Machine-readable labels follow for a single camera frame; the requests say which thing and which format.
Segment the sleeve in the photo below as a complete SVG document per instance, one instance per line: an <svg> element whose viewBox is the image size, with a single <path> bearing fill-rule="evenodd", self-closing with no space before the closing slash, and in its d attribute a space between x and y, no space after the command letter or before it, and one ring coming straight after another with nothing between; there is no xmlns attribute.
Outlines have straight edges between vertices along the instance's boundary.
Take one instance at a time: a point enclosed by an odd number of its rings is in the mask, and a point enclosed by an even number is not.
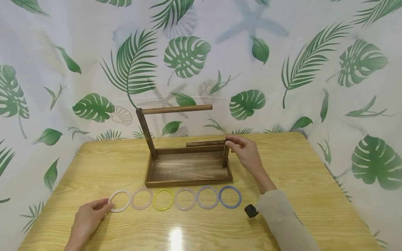
<svg viewBox="0 0 402 251"><path fill-rule="evenodd" d="M320 250L282 190L271 190L260 195L255 208L263 215L281 251Z"/></svg>

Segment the hand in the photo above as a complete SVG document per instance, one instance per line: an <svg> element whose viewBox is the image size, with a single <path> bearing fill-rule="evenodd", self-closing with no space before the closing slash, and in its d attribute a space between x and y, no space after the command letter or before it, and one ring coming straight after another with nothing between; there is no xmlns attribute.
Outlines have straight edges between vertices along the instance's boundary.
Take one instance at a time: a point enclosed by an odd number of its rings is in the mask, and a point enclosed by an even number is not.
<svg viewBox="0 0 402 251"><path fill-rule="evenodd" d="M64 249L65 251L78 251L84 246L89 236L114 207L113 203L107 204L107 202L108 198L105 198L87 203L79 208L71 227L70 239Z"/></svg>

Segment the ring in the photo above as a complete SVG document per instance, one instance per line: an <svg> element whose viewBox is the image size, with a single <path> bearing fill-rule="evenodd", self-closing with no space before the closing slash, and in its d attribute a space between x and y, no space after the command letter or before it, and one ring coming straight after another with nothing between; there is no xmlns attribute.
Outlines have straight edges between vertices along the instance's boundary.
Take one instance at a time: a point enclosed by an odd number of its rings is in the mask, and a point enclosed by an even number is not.
<svg viewBox="0 0 402 251"><path fill-rule="evenodd" d="M239 195L239 202L237 202L237 204L234 205L234 206L228 206L228 205L226 205L226 204L223 202L223 200L222 200L222 192L223 192L225 189L228 189L228 188L231 188L231 189L235 190L235 191L237 192L237 194ZM234 187L234 186L224 186L224 187L222 187L222 189L219 191L219 201L222 203L222 205L223 205L224 207L229 208L229 209L235 209L235 208L237 208L238 206L240 206L240 203L242 202L242 195L240 194L240 191L239 191L236 187Z"/></svg>
<svg viewBox="0 0 402 251"><path fill-rule="evenodd" d="M135 196L138 194L138 192L140 192L140 191L148 191L148 193L150 194L150 200L148 201L148 203L147 203L145 206L136 206L136 205L134 205L134 197L135 197ZM135 192L133 193L132 200L131 200L131 206L132 206L135 210L143 210L143 209L149 207L149 205L152 203L152 197L153 197L153 196L154 196L154 195L153 195L152 191L151 191L149 188L140 188L140 189L138 189L137 191L135 191Z"/></svg>
<svg viewBox="0 0 402 251"><path fill-rule="evenodd" d="M155 205L155 198L156 198L156 196L158 195L158 193L163 192L163 191L166 191L166 192L170 193L170 195L172 196L172 198L171 198L170 204L169 204L167 207L165 207L165 208L159 208L159 207L157 207L157 206ZM173 192L172 192L170 189L162 188L162 189L160 189L159 191L157 191L156 193L154 193L154 197L153 197L153 199L152 199L152 205L153 205L154 208L155 208L156 210L158 210L158 211L166 211L166 210L168 210L169 208L171 208L171 206L173 205L173 197L174 197Z"/></svg>
<svg viewBox="0 0 402 251"><path fill-rule="evenodd" d="M127 191L127 190L118 190L118 191L115 191L115 192L109 197L109 200L107 201L107 204L110 204L110 202L112 201L112 198L113 198L116 194L119 194L119 193L127 193L127 195L128 195L128 202L127 202L127 204L126 204L124 207L122 207L121 209L112 209L111 211L112 211L113 213L119 213L119 212L121 212L121 211L124 211L126 208L128 208L128 205L130 205L130 202L131 202L131 193L130 193L129 191Z"/></svg>
<svg viewBox="0 0 402 251"><path fill-rule="evenodd" d="M193 194L193 197L194 197L193 202L191 203L191 205L188 206L188 207L186 207L186 208L180 207L179 204L177 203L177 196L178 196L179 193L181 193L181 192L183 192L183 191L189 191L190 193ZM193 192L193 190L191 190L191 189L189 189L189 188L181 188L181 189L179 189L179 190L176 192L175 196L174 196L174 205L177 207L177 209L182 210L182 211L188 211L188 210L192 209L192 208L194 207L194 205L195 205L195 201L196 201L196 199L195 199L195 193Z"/></svg>
<svg viewBox="0 0 402 251"><path fill-rule="evenodd" d="M214 191L215 194L216 194L216 201L215 201L215 203L214 203L212 206L204 206L204 205L201 204L201 202L200 202L199 195L200 195L201 191L204 190L204 189L211 189L211 190ZM213 187L211 187L211 186L202 186L202 187L200 188L200 190L198 190L198 192L197 192L197 203L198 203L198 205L199 205L200 207L202 207L203 209L213 209L214 207L216 207L216 205L218 205L218 201L219 201L219 199L218 199L218 192L215 190L215 188L213 188Z"/></svg>

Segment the wooden frame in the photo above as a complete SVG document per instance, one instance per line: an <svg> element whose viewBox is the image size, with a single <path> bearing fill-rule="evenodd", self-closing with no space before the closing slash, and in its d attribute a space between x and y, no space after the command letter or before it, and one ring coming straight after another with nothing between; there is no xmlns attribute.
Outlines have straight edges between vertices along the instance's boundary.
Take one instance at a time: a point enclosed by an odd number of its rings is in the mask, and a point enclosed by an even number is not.
<svg viewBox="0 0 402 251"><path fill-rule="evenodd" d="M144 115L202 110L212 110L212 105L136 110L150 149L145 177L146 187L211 185L233 181L226 140L187 142L186 147L177 148L156 149L154 146Z"/></svg>

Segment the wooden table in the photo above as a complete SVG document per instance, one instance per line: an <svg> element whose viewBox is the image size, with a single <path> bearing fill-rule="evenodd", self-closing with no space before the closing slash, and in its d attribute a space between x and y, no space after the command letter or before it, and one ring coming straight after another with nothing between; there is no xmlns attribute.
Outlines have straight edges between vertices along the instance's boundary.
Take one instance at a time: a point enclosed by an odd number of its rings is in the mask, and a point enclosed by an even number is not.
<svg viewBox="0 0 402 251"><path fill-rule="evenodd" d="M277 187L285 191L321 250L381 250L302 134L246 137L257 142L265 169ZM163 138L154 142L156 147L180 147L185 142L219 139L222 136ZM78 207L109 197L119 189L134 193L144 185L148 157L144 139L85 143L19 250L63 250ZM155 210L152 205L141 211L130 206L121 213L108 214L86 250L279 250L262 216L249 219L243 210L258 199L253 178L234 153L230 153L229 161L234 177L231 185L241 191L243 198L237 209L224 208L220 203L212 210L201 209L196 204L186 212L175 206L165 212ZM217 190L223 186L213 185ZM143 193L135 198L136 205L148 201L149 196ZM157 197L161 206L170 200L163 193ZM215 201L211 194L203 191L201 201L211 205ZM227 204L238 201L234 191L225 191L222 197ZM183 192L179 199L186 206L192 196ZM126 201L125 194L113 200L117 207Z"/></svg>

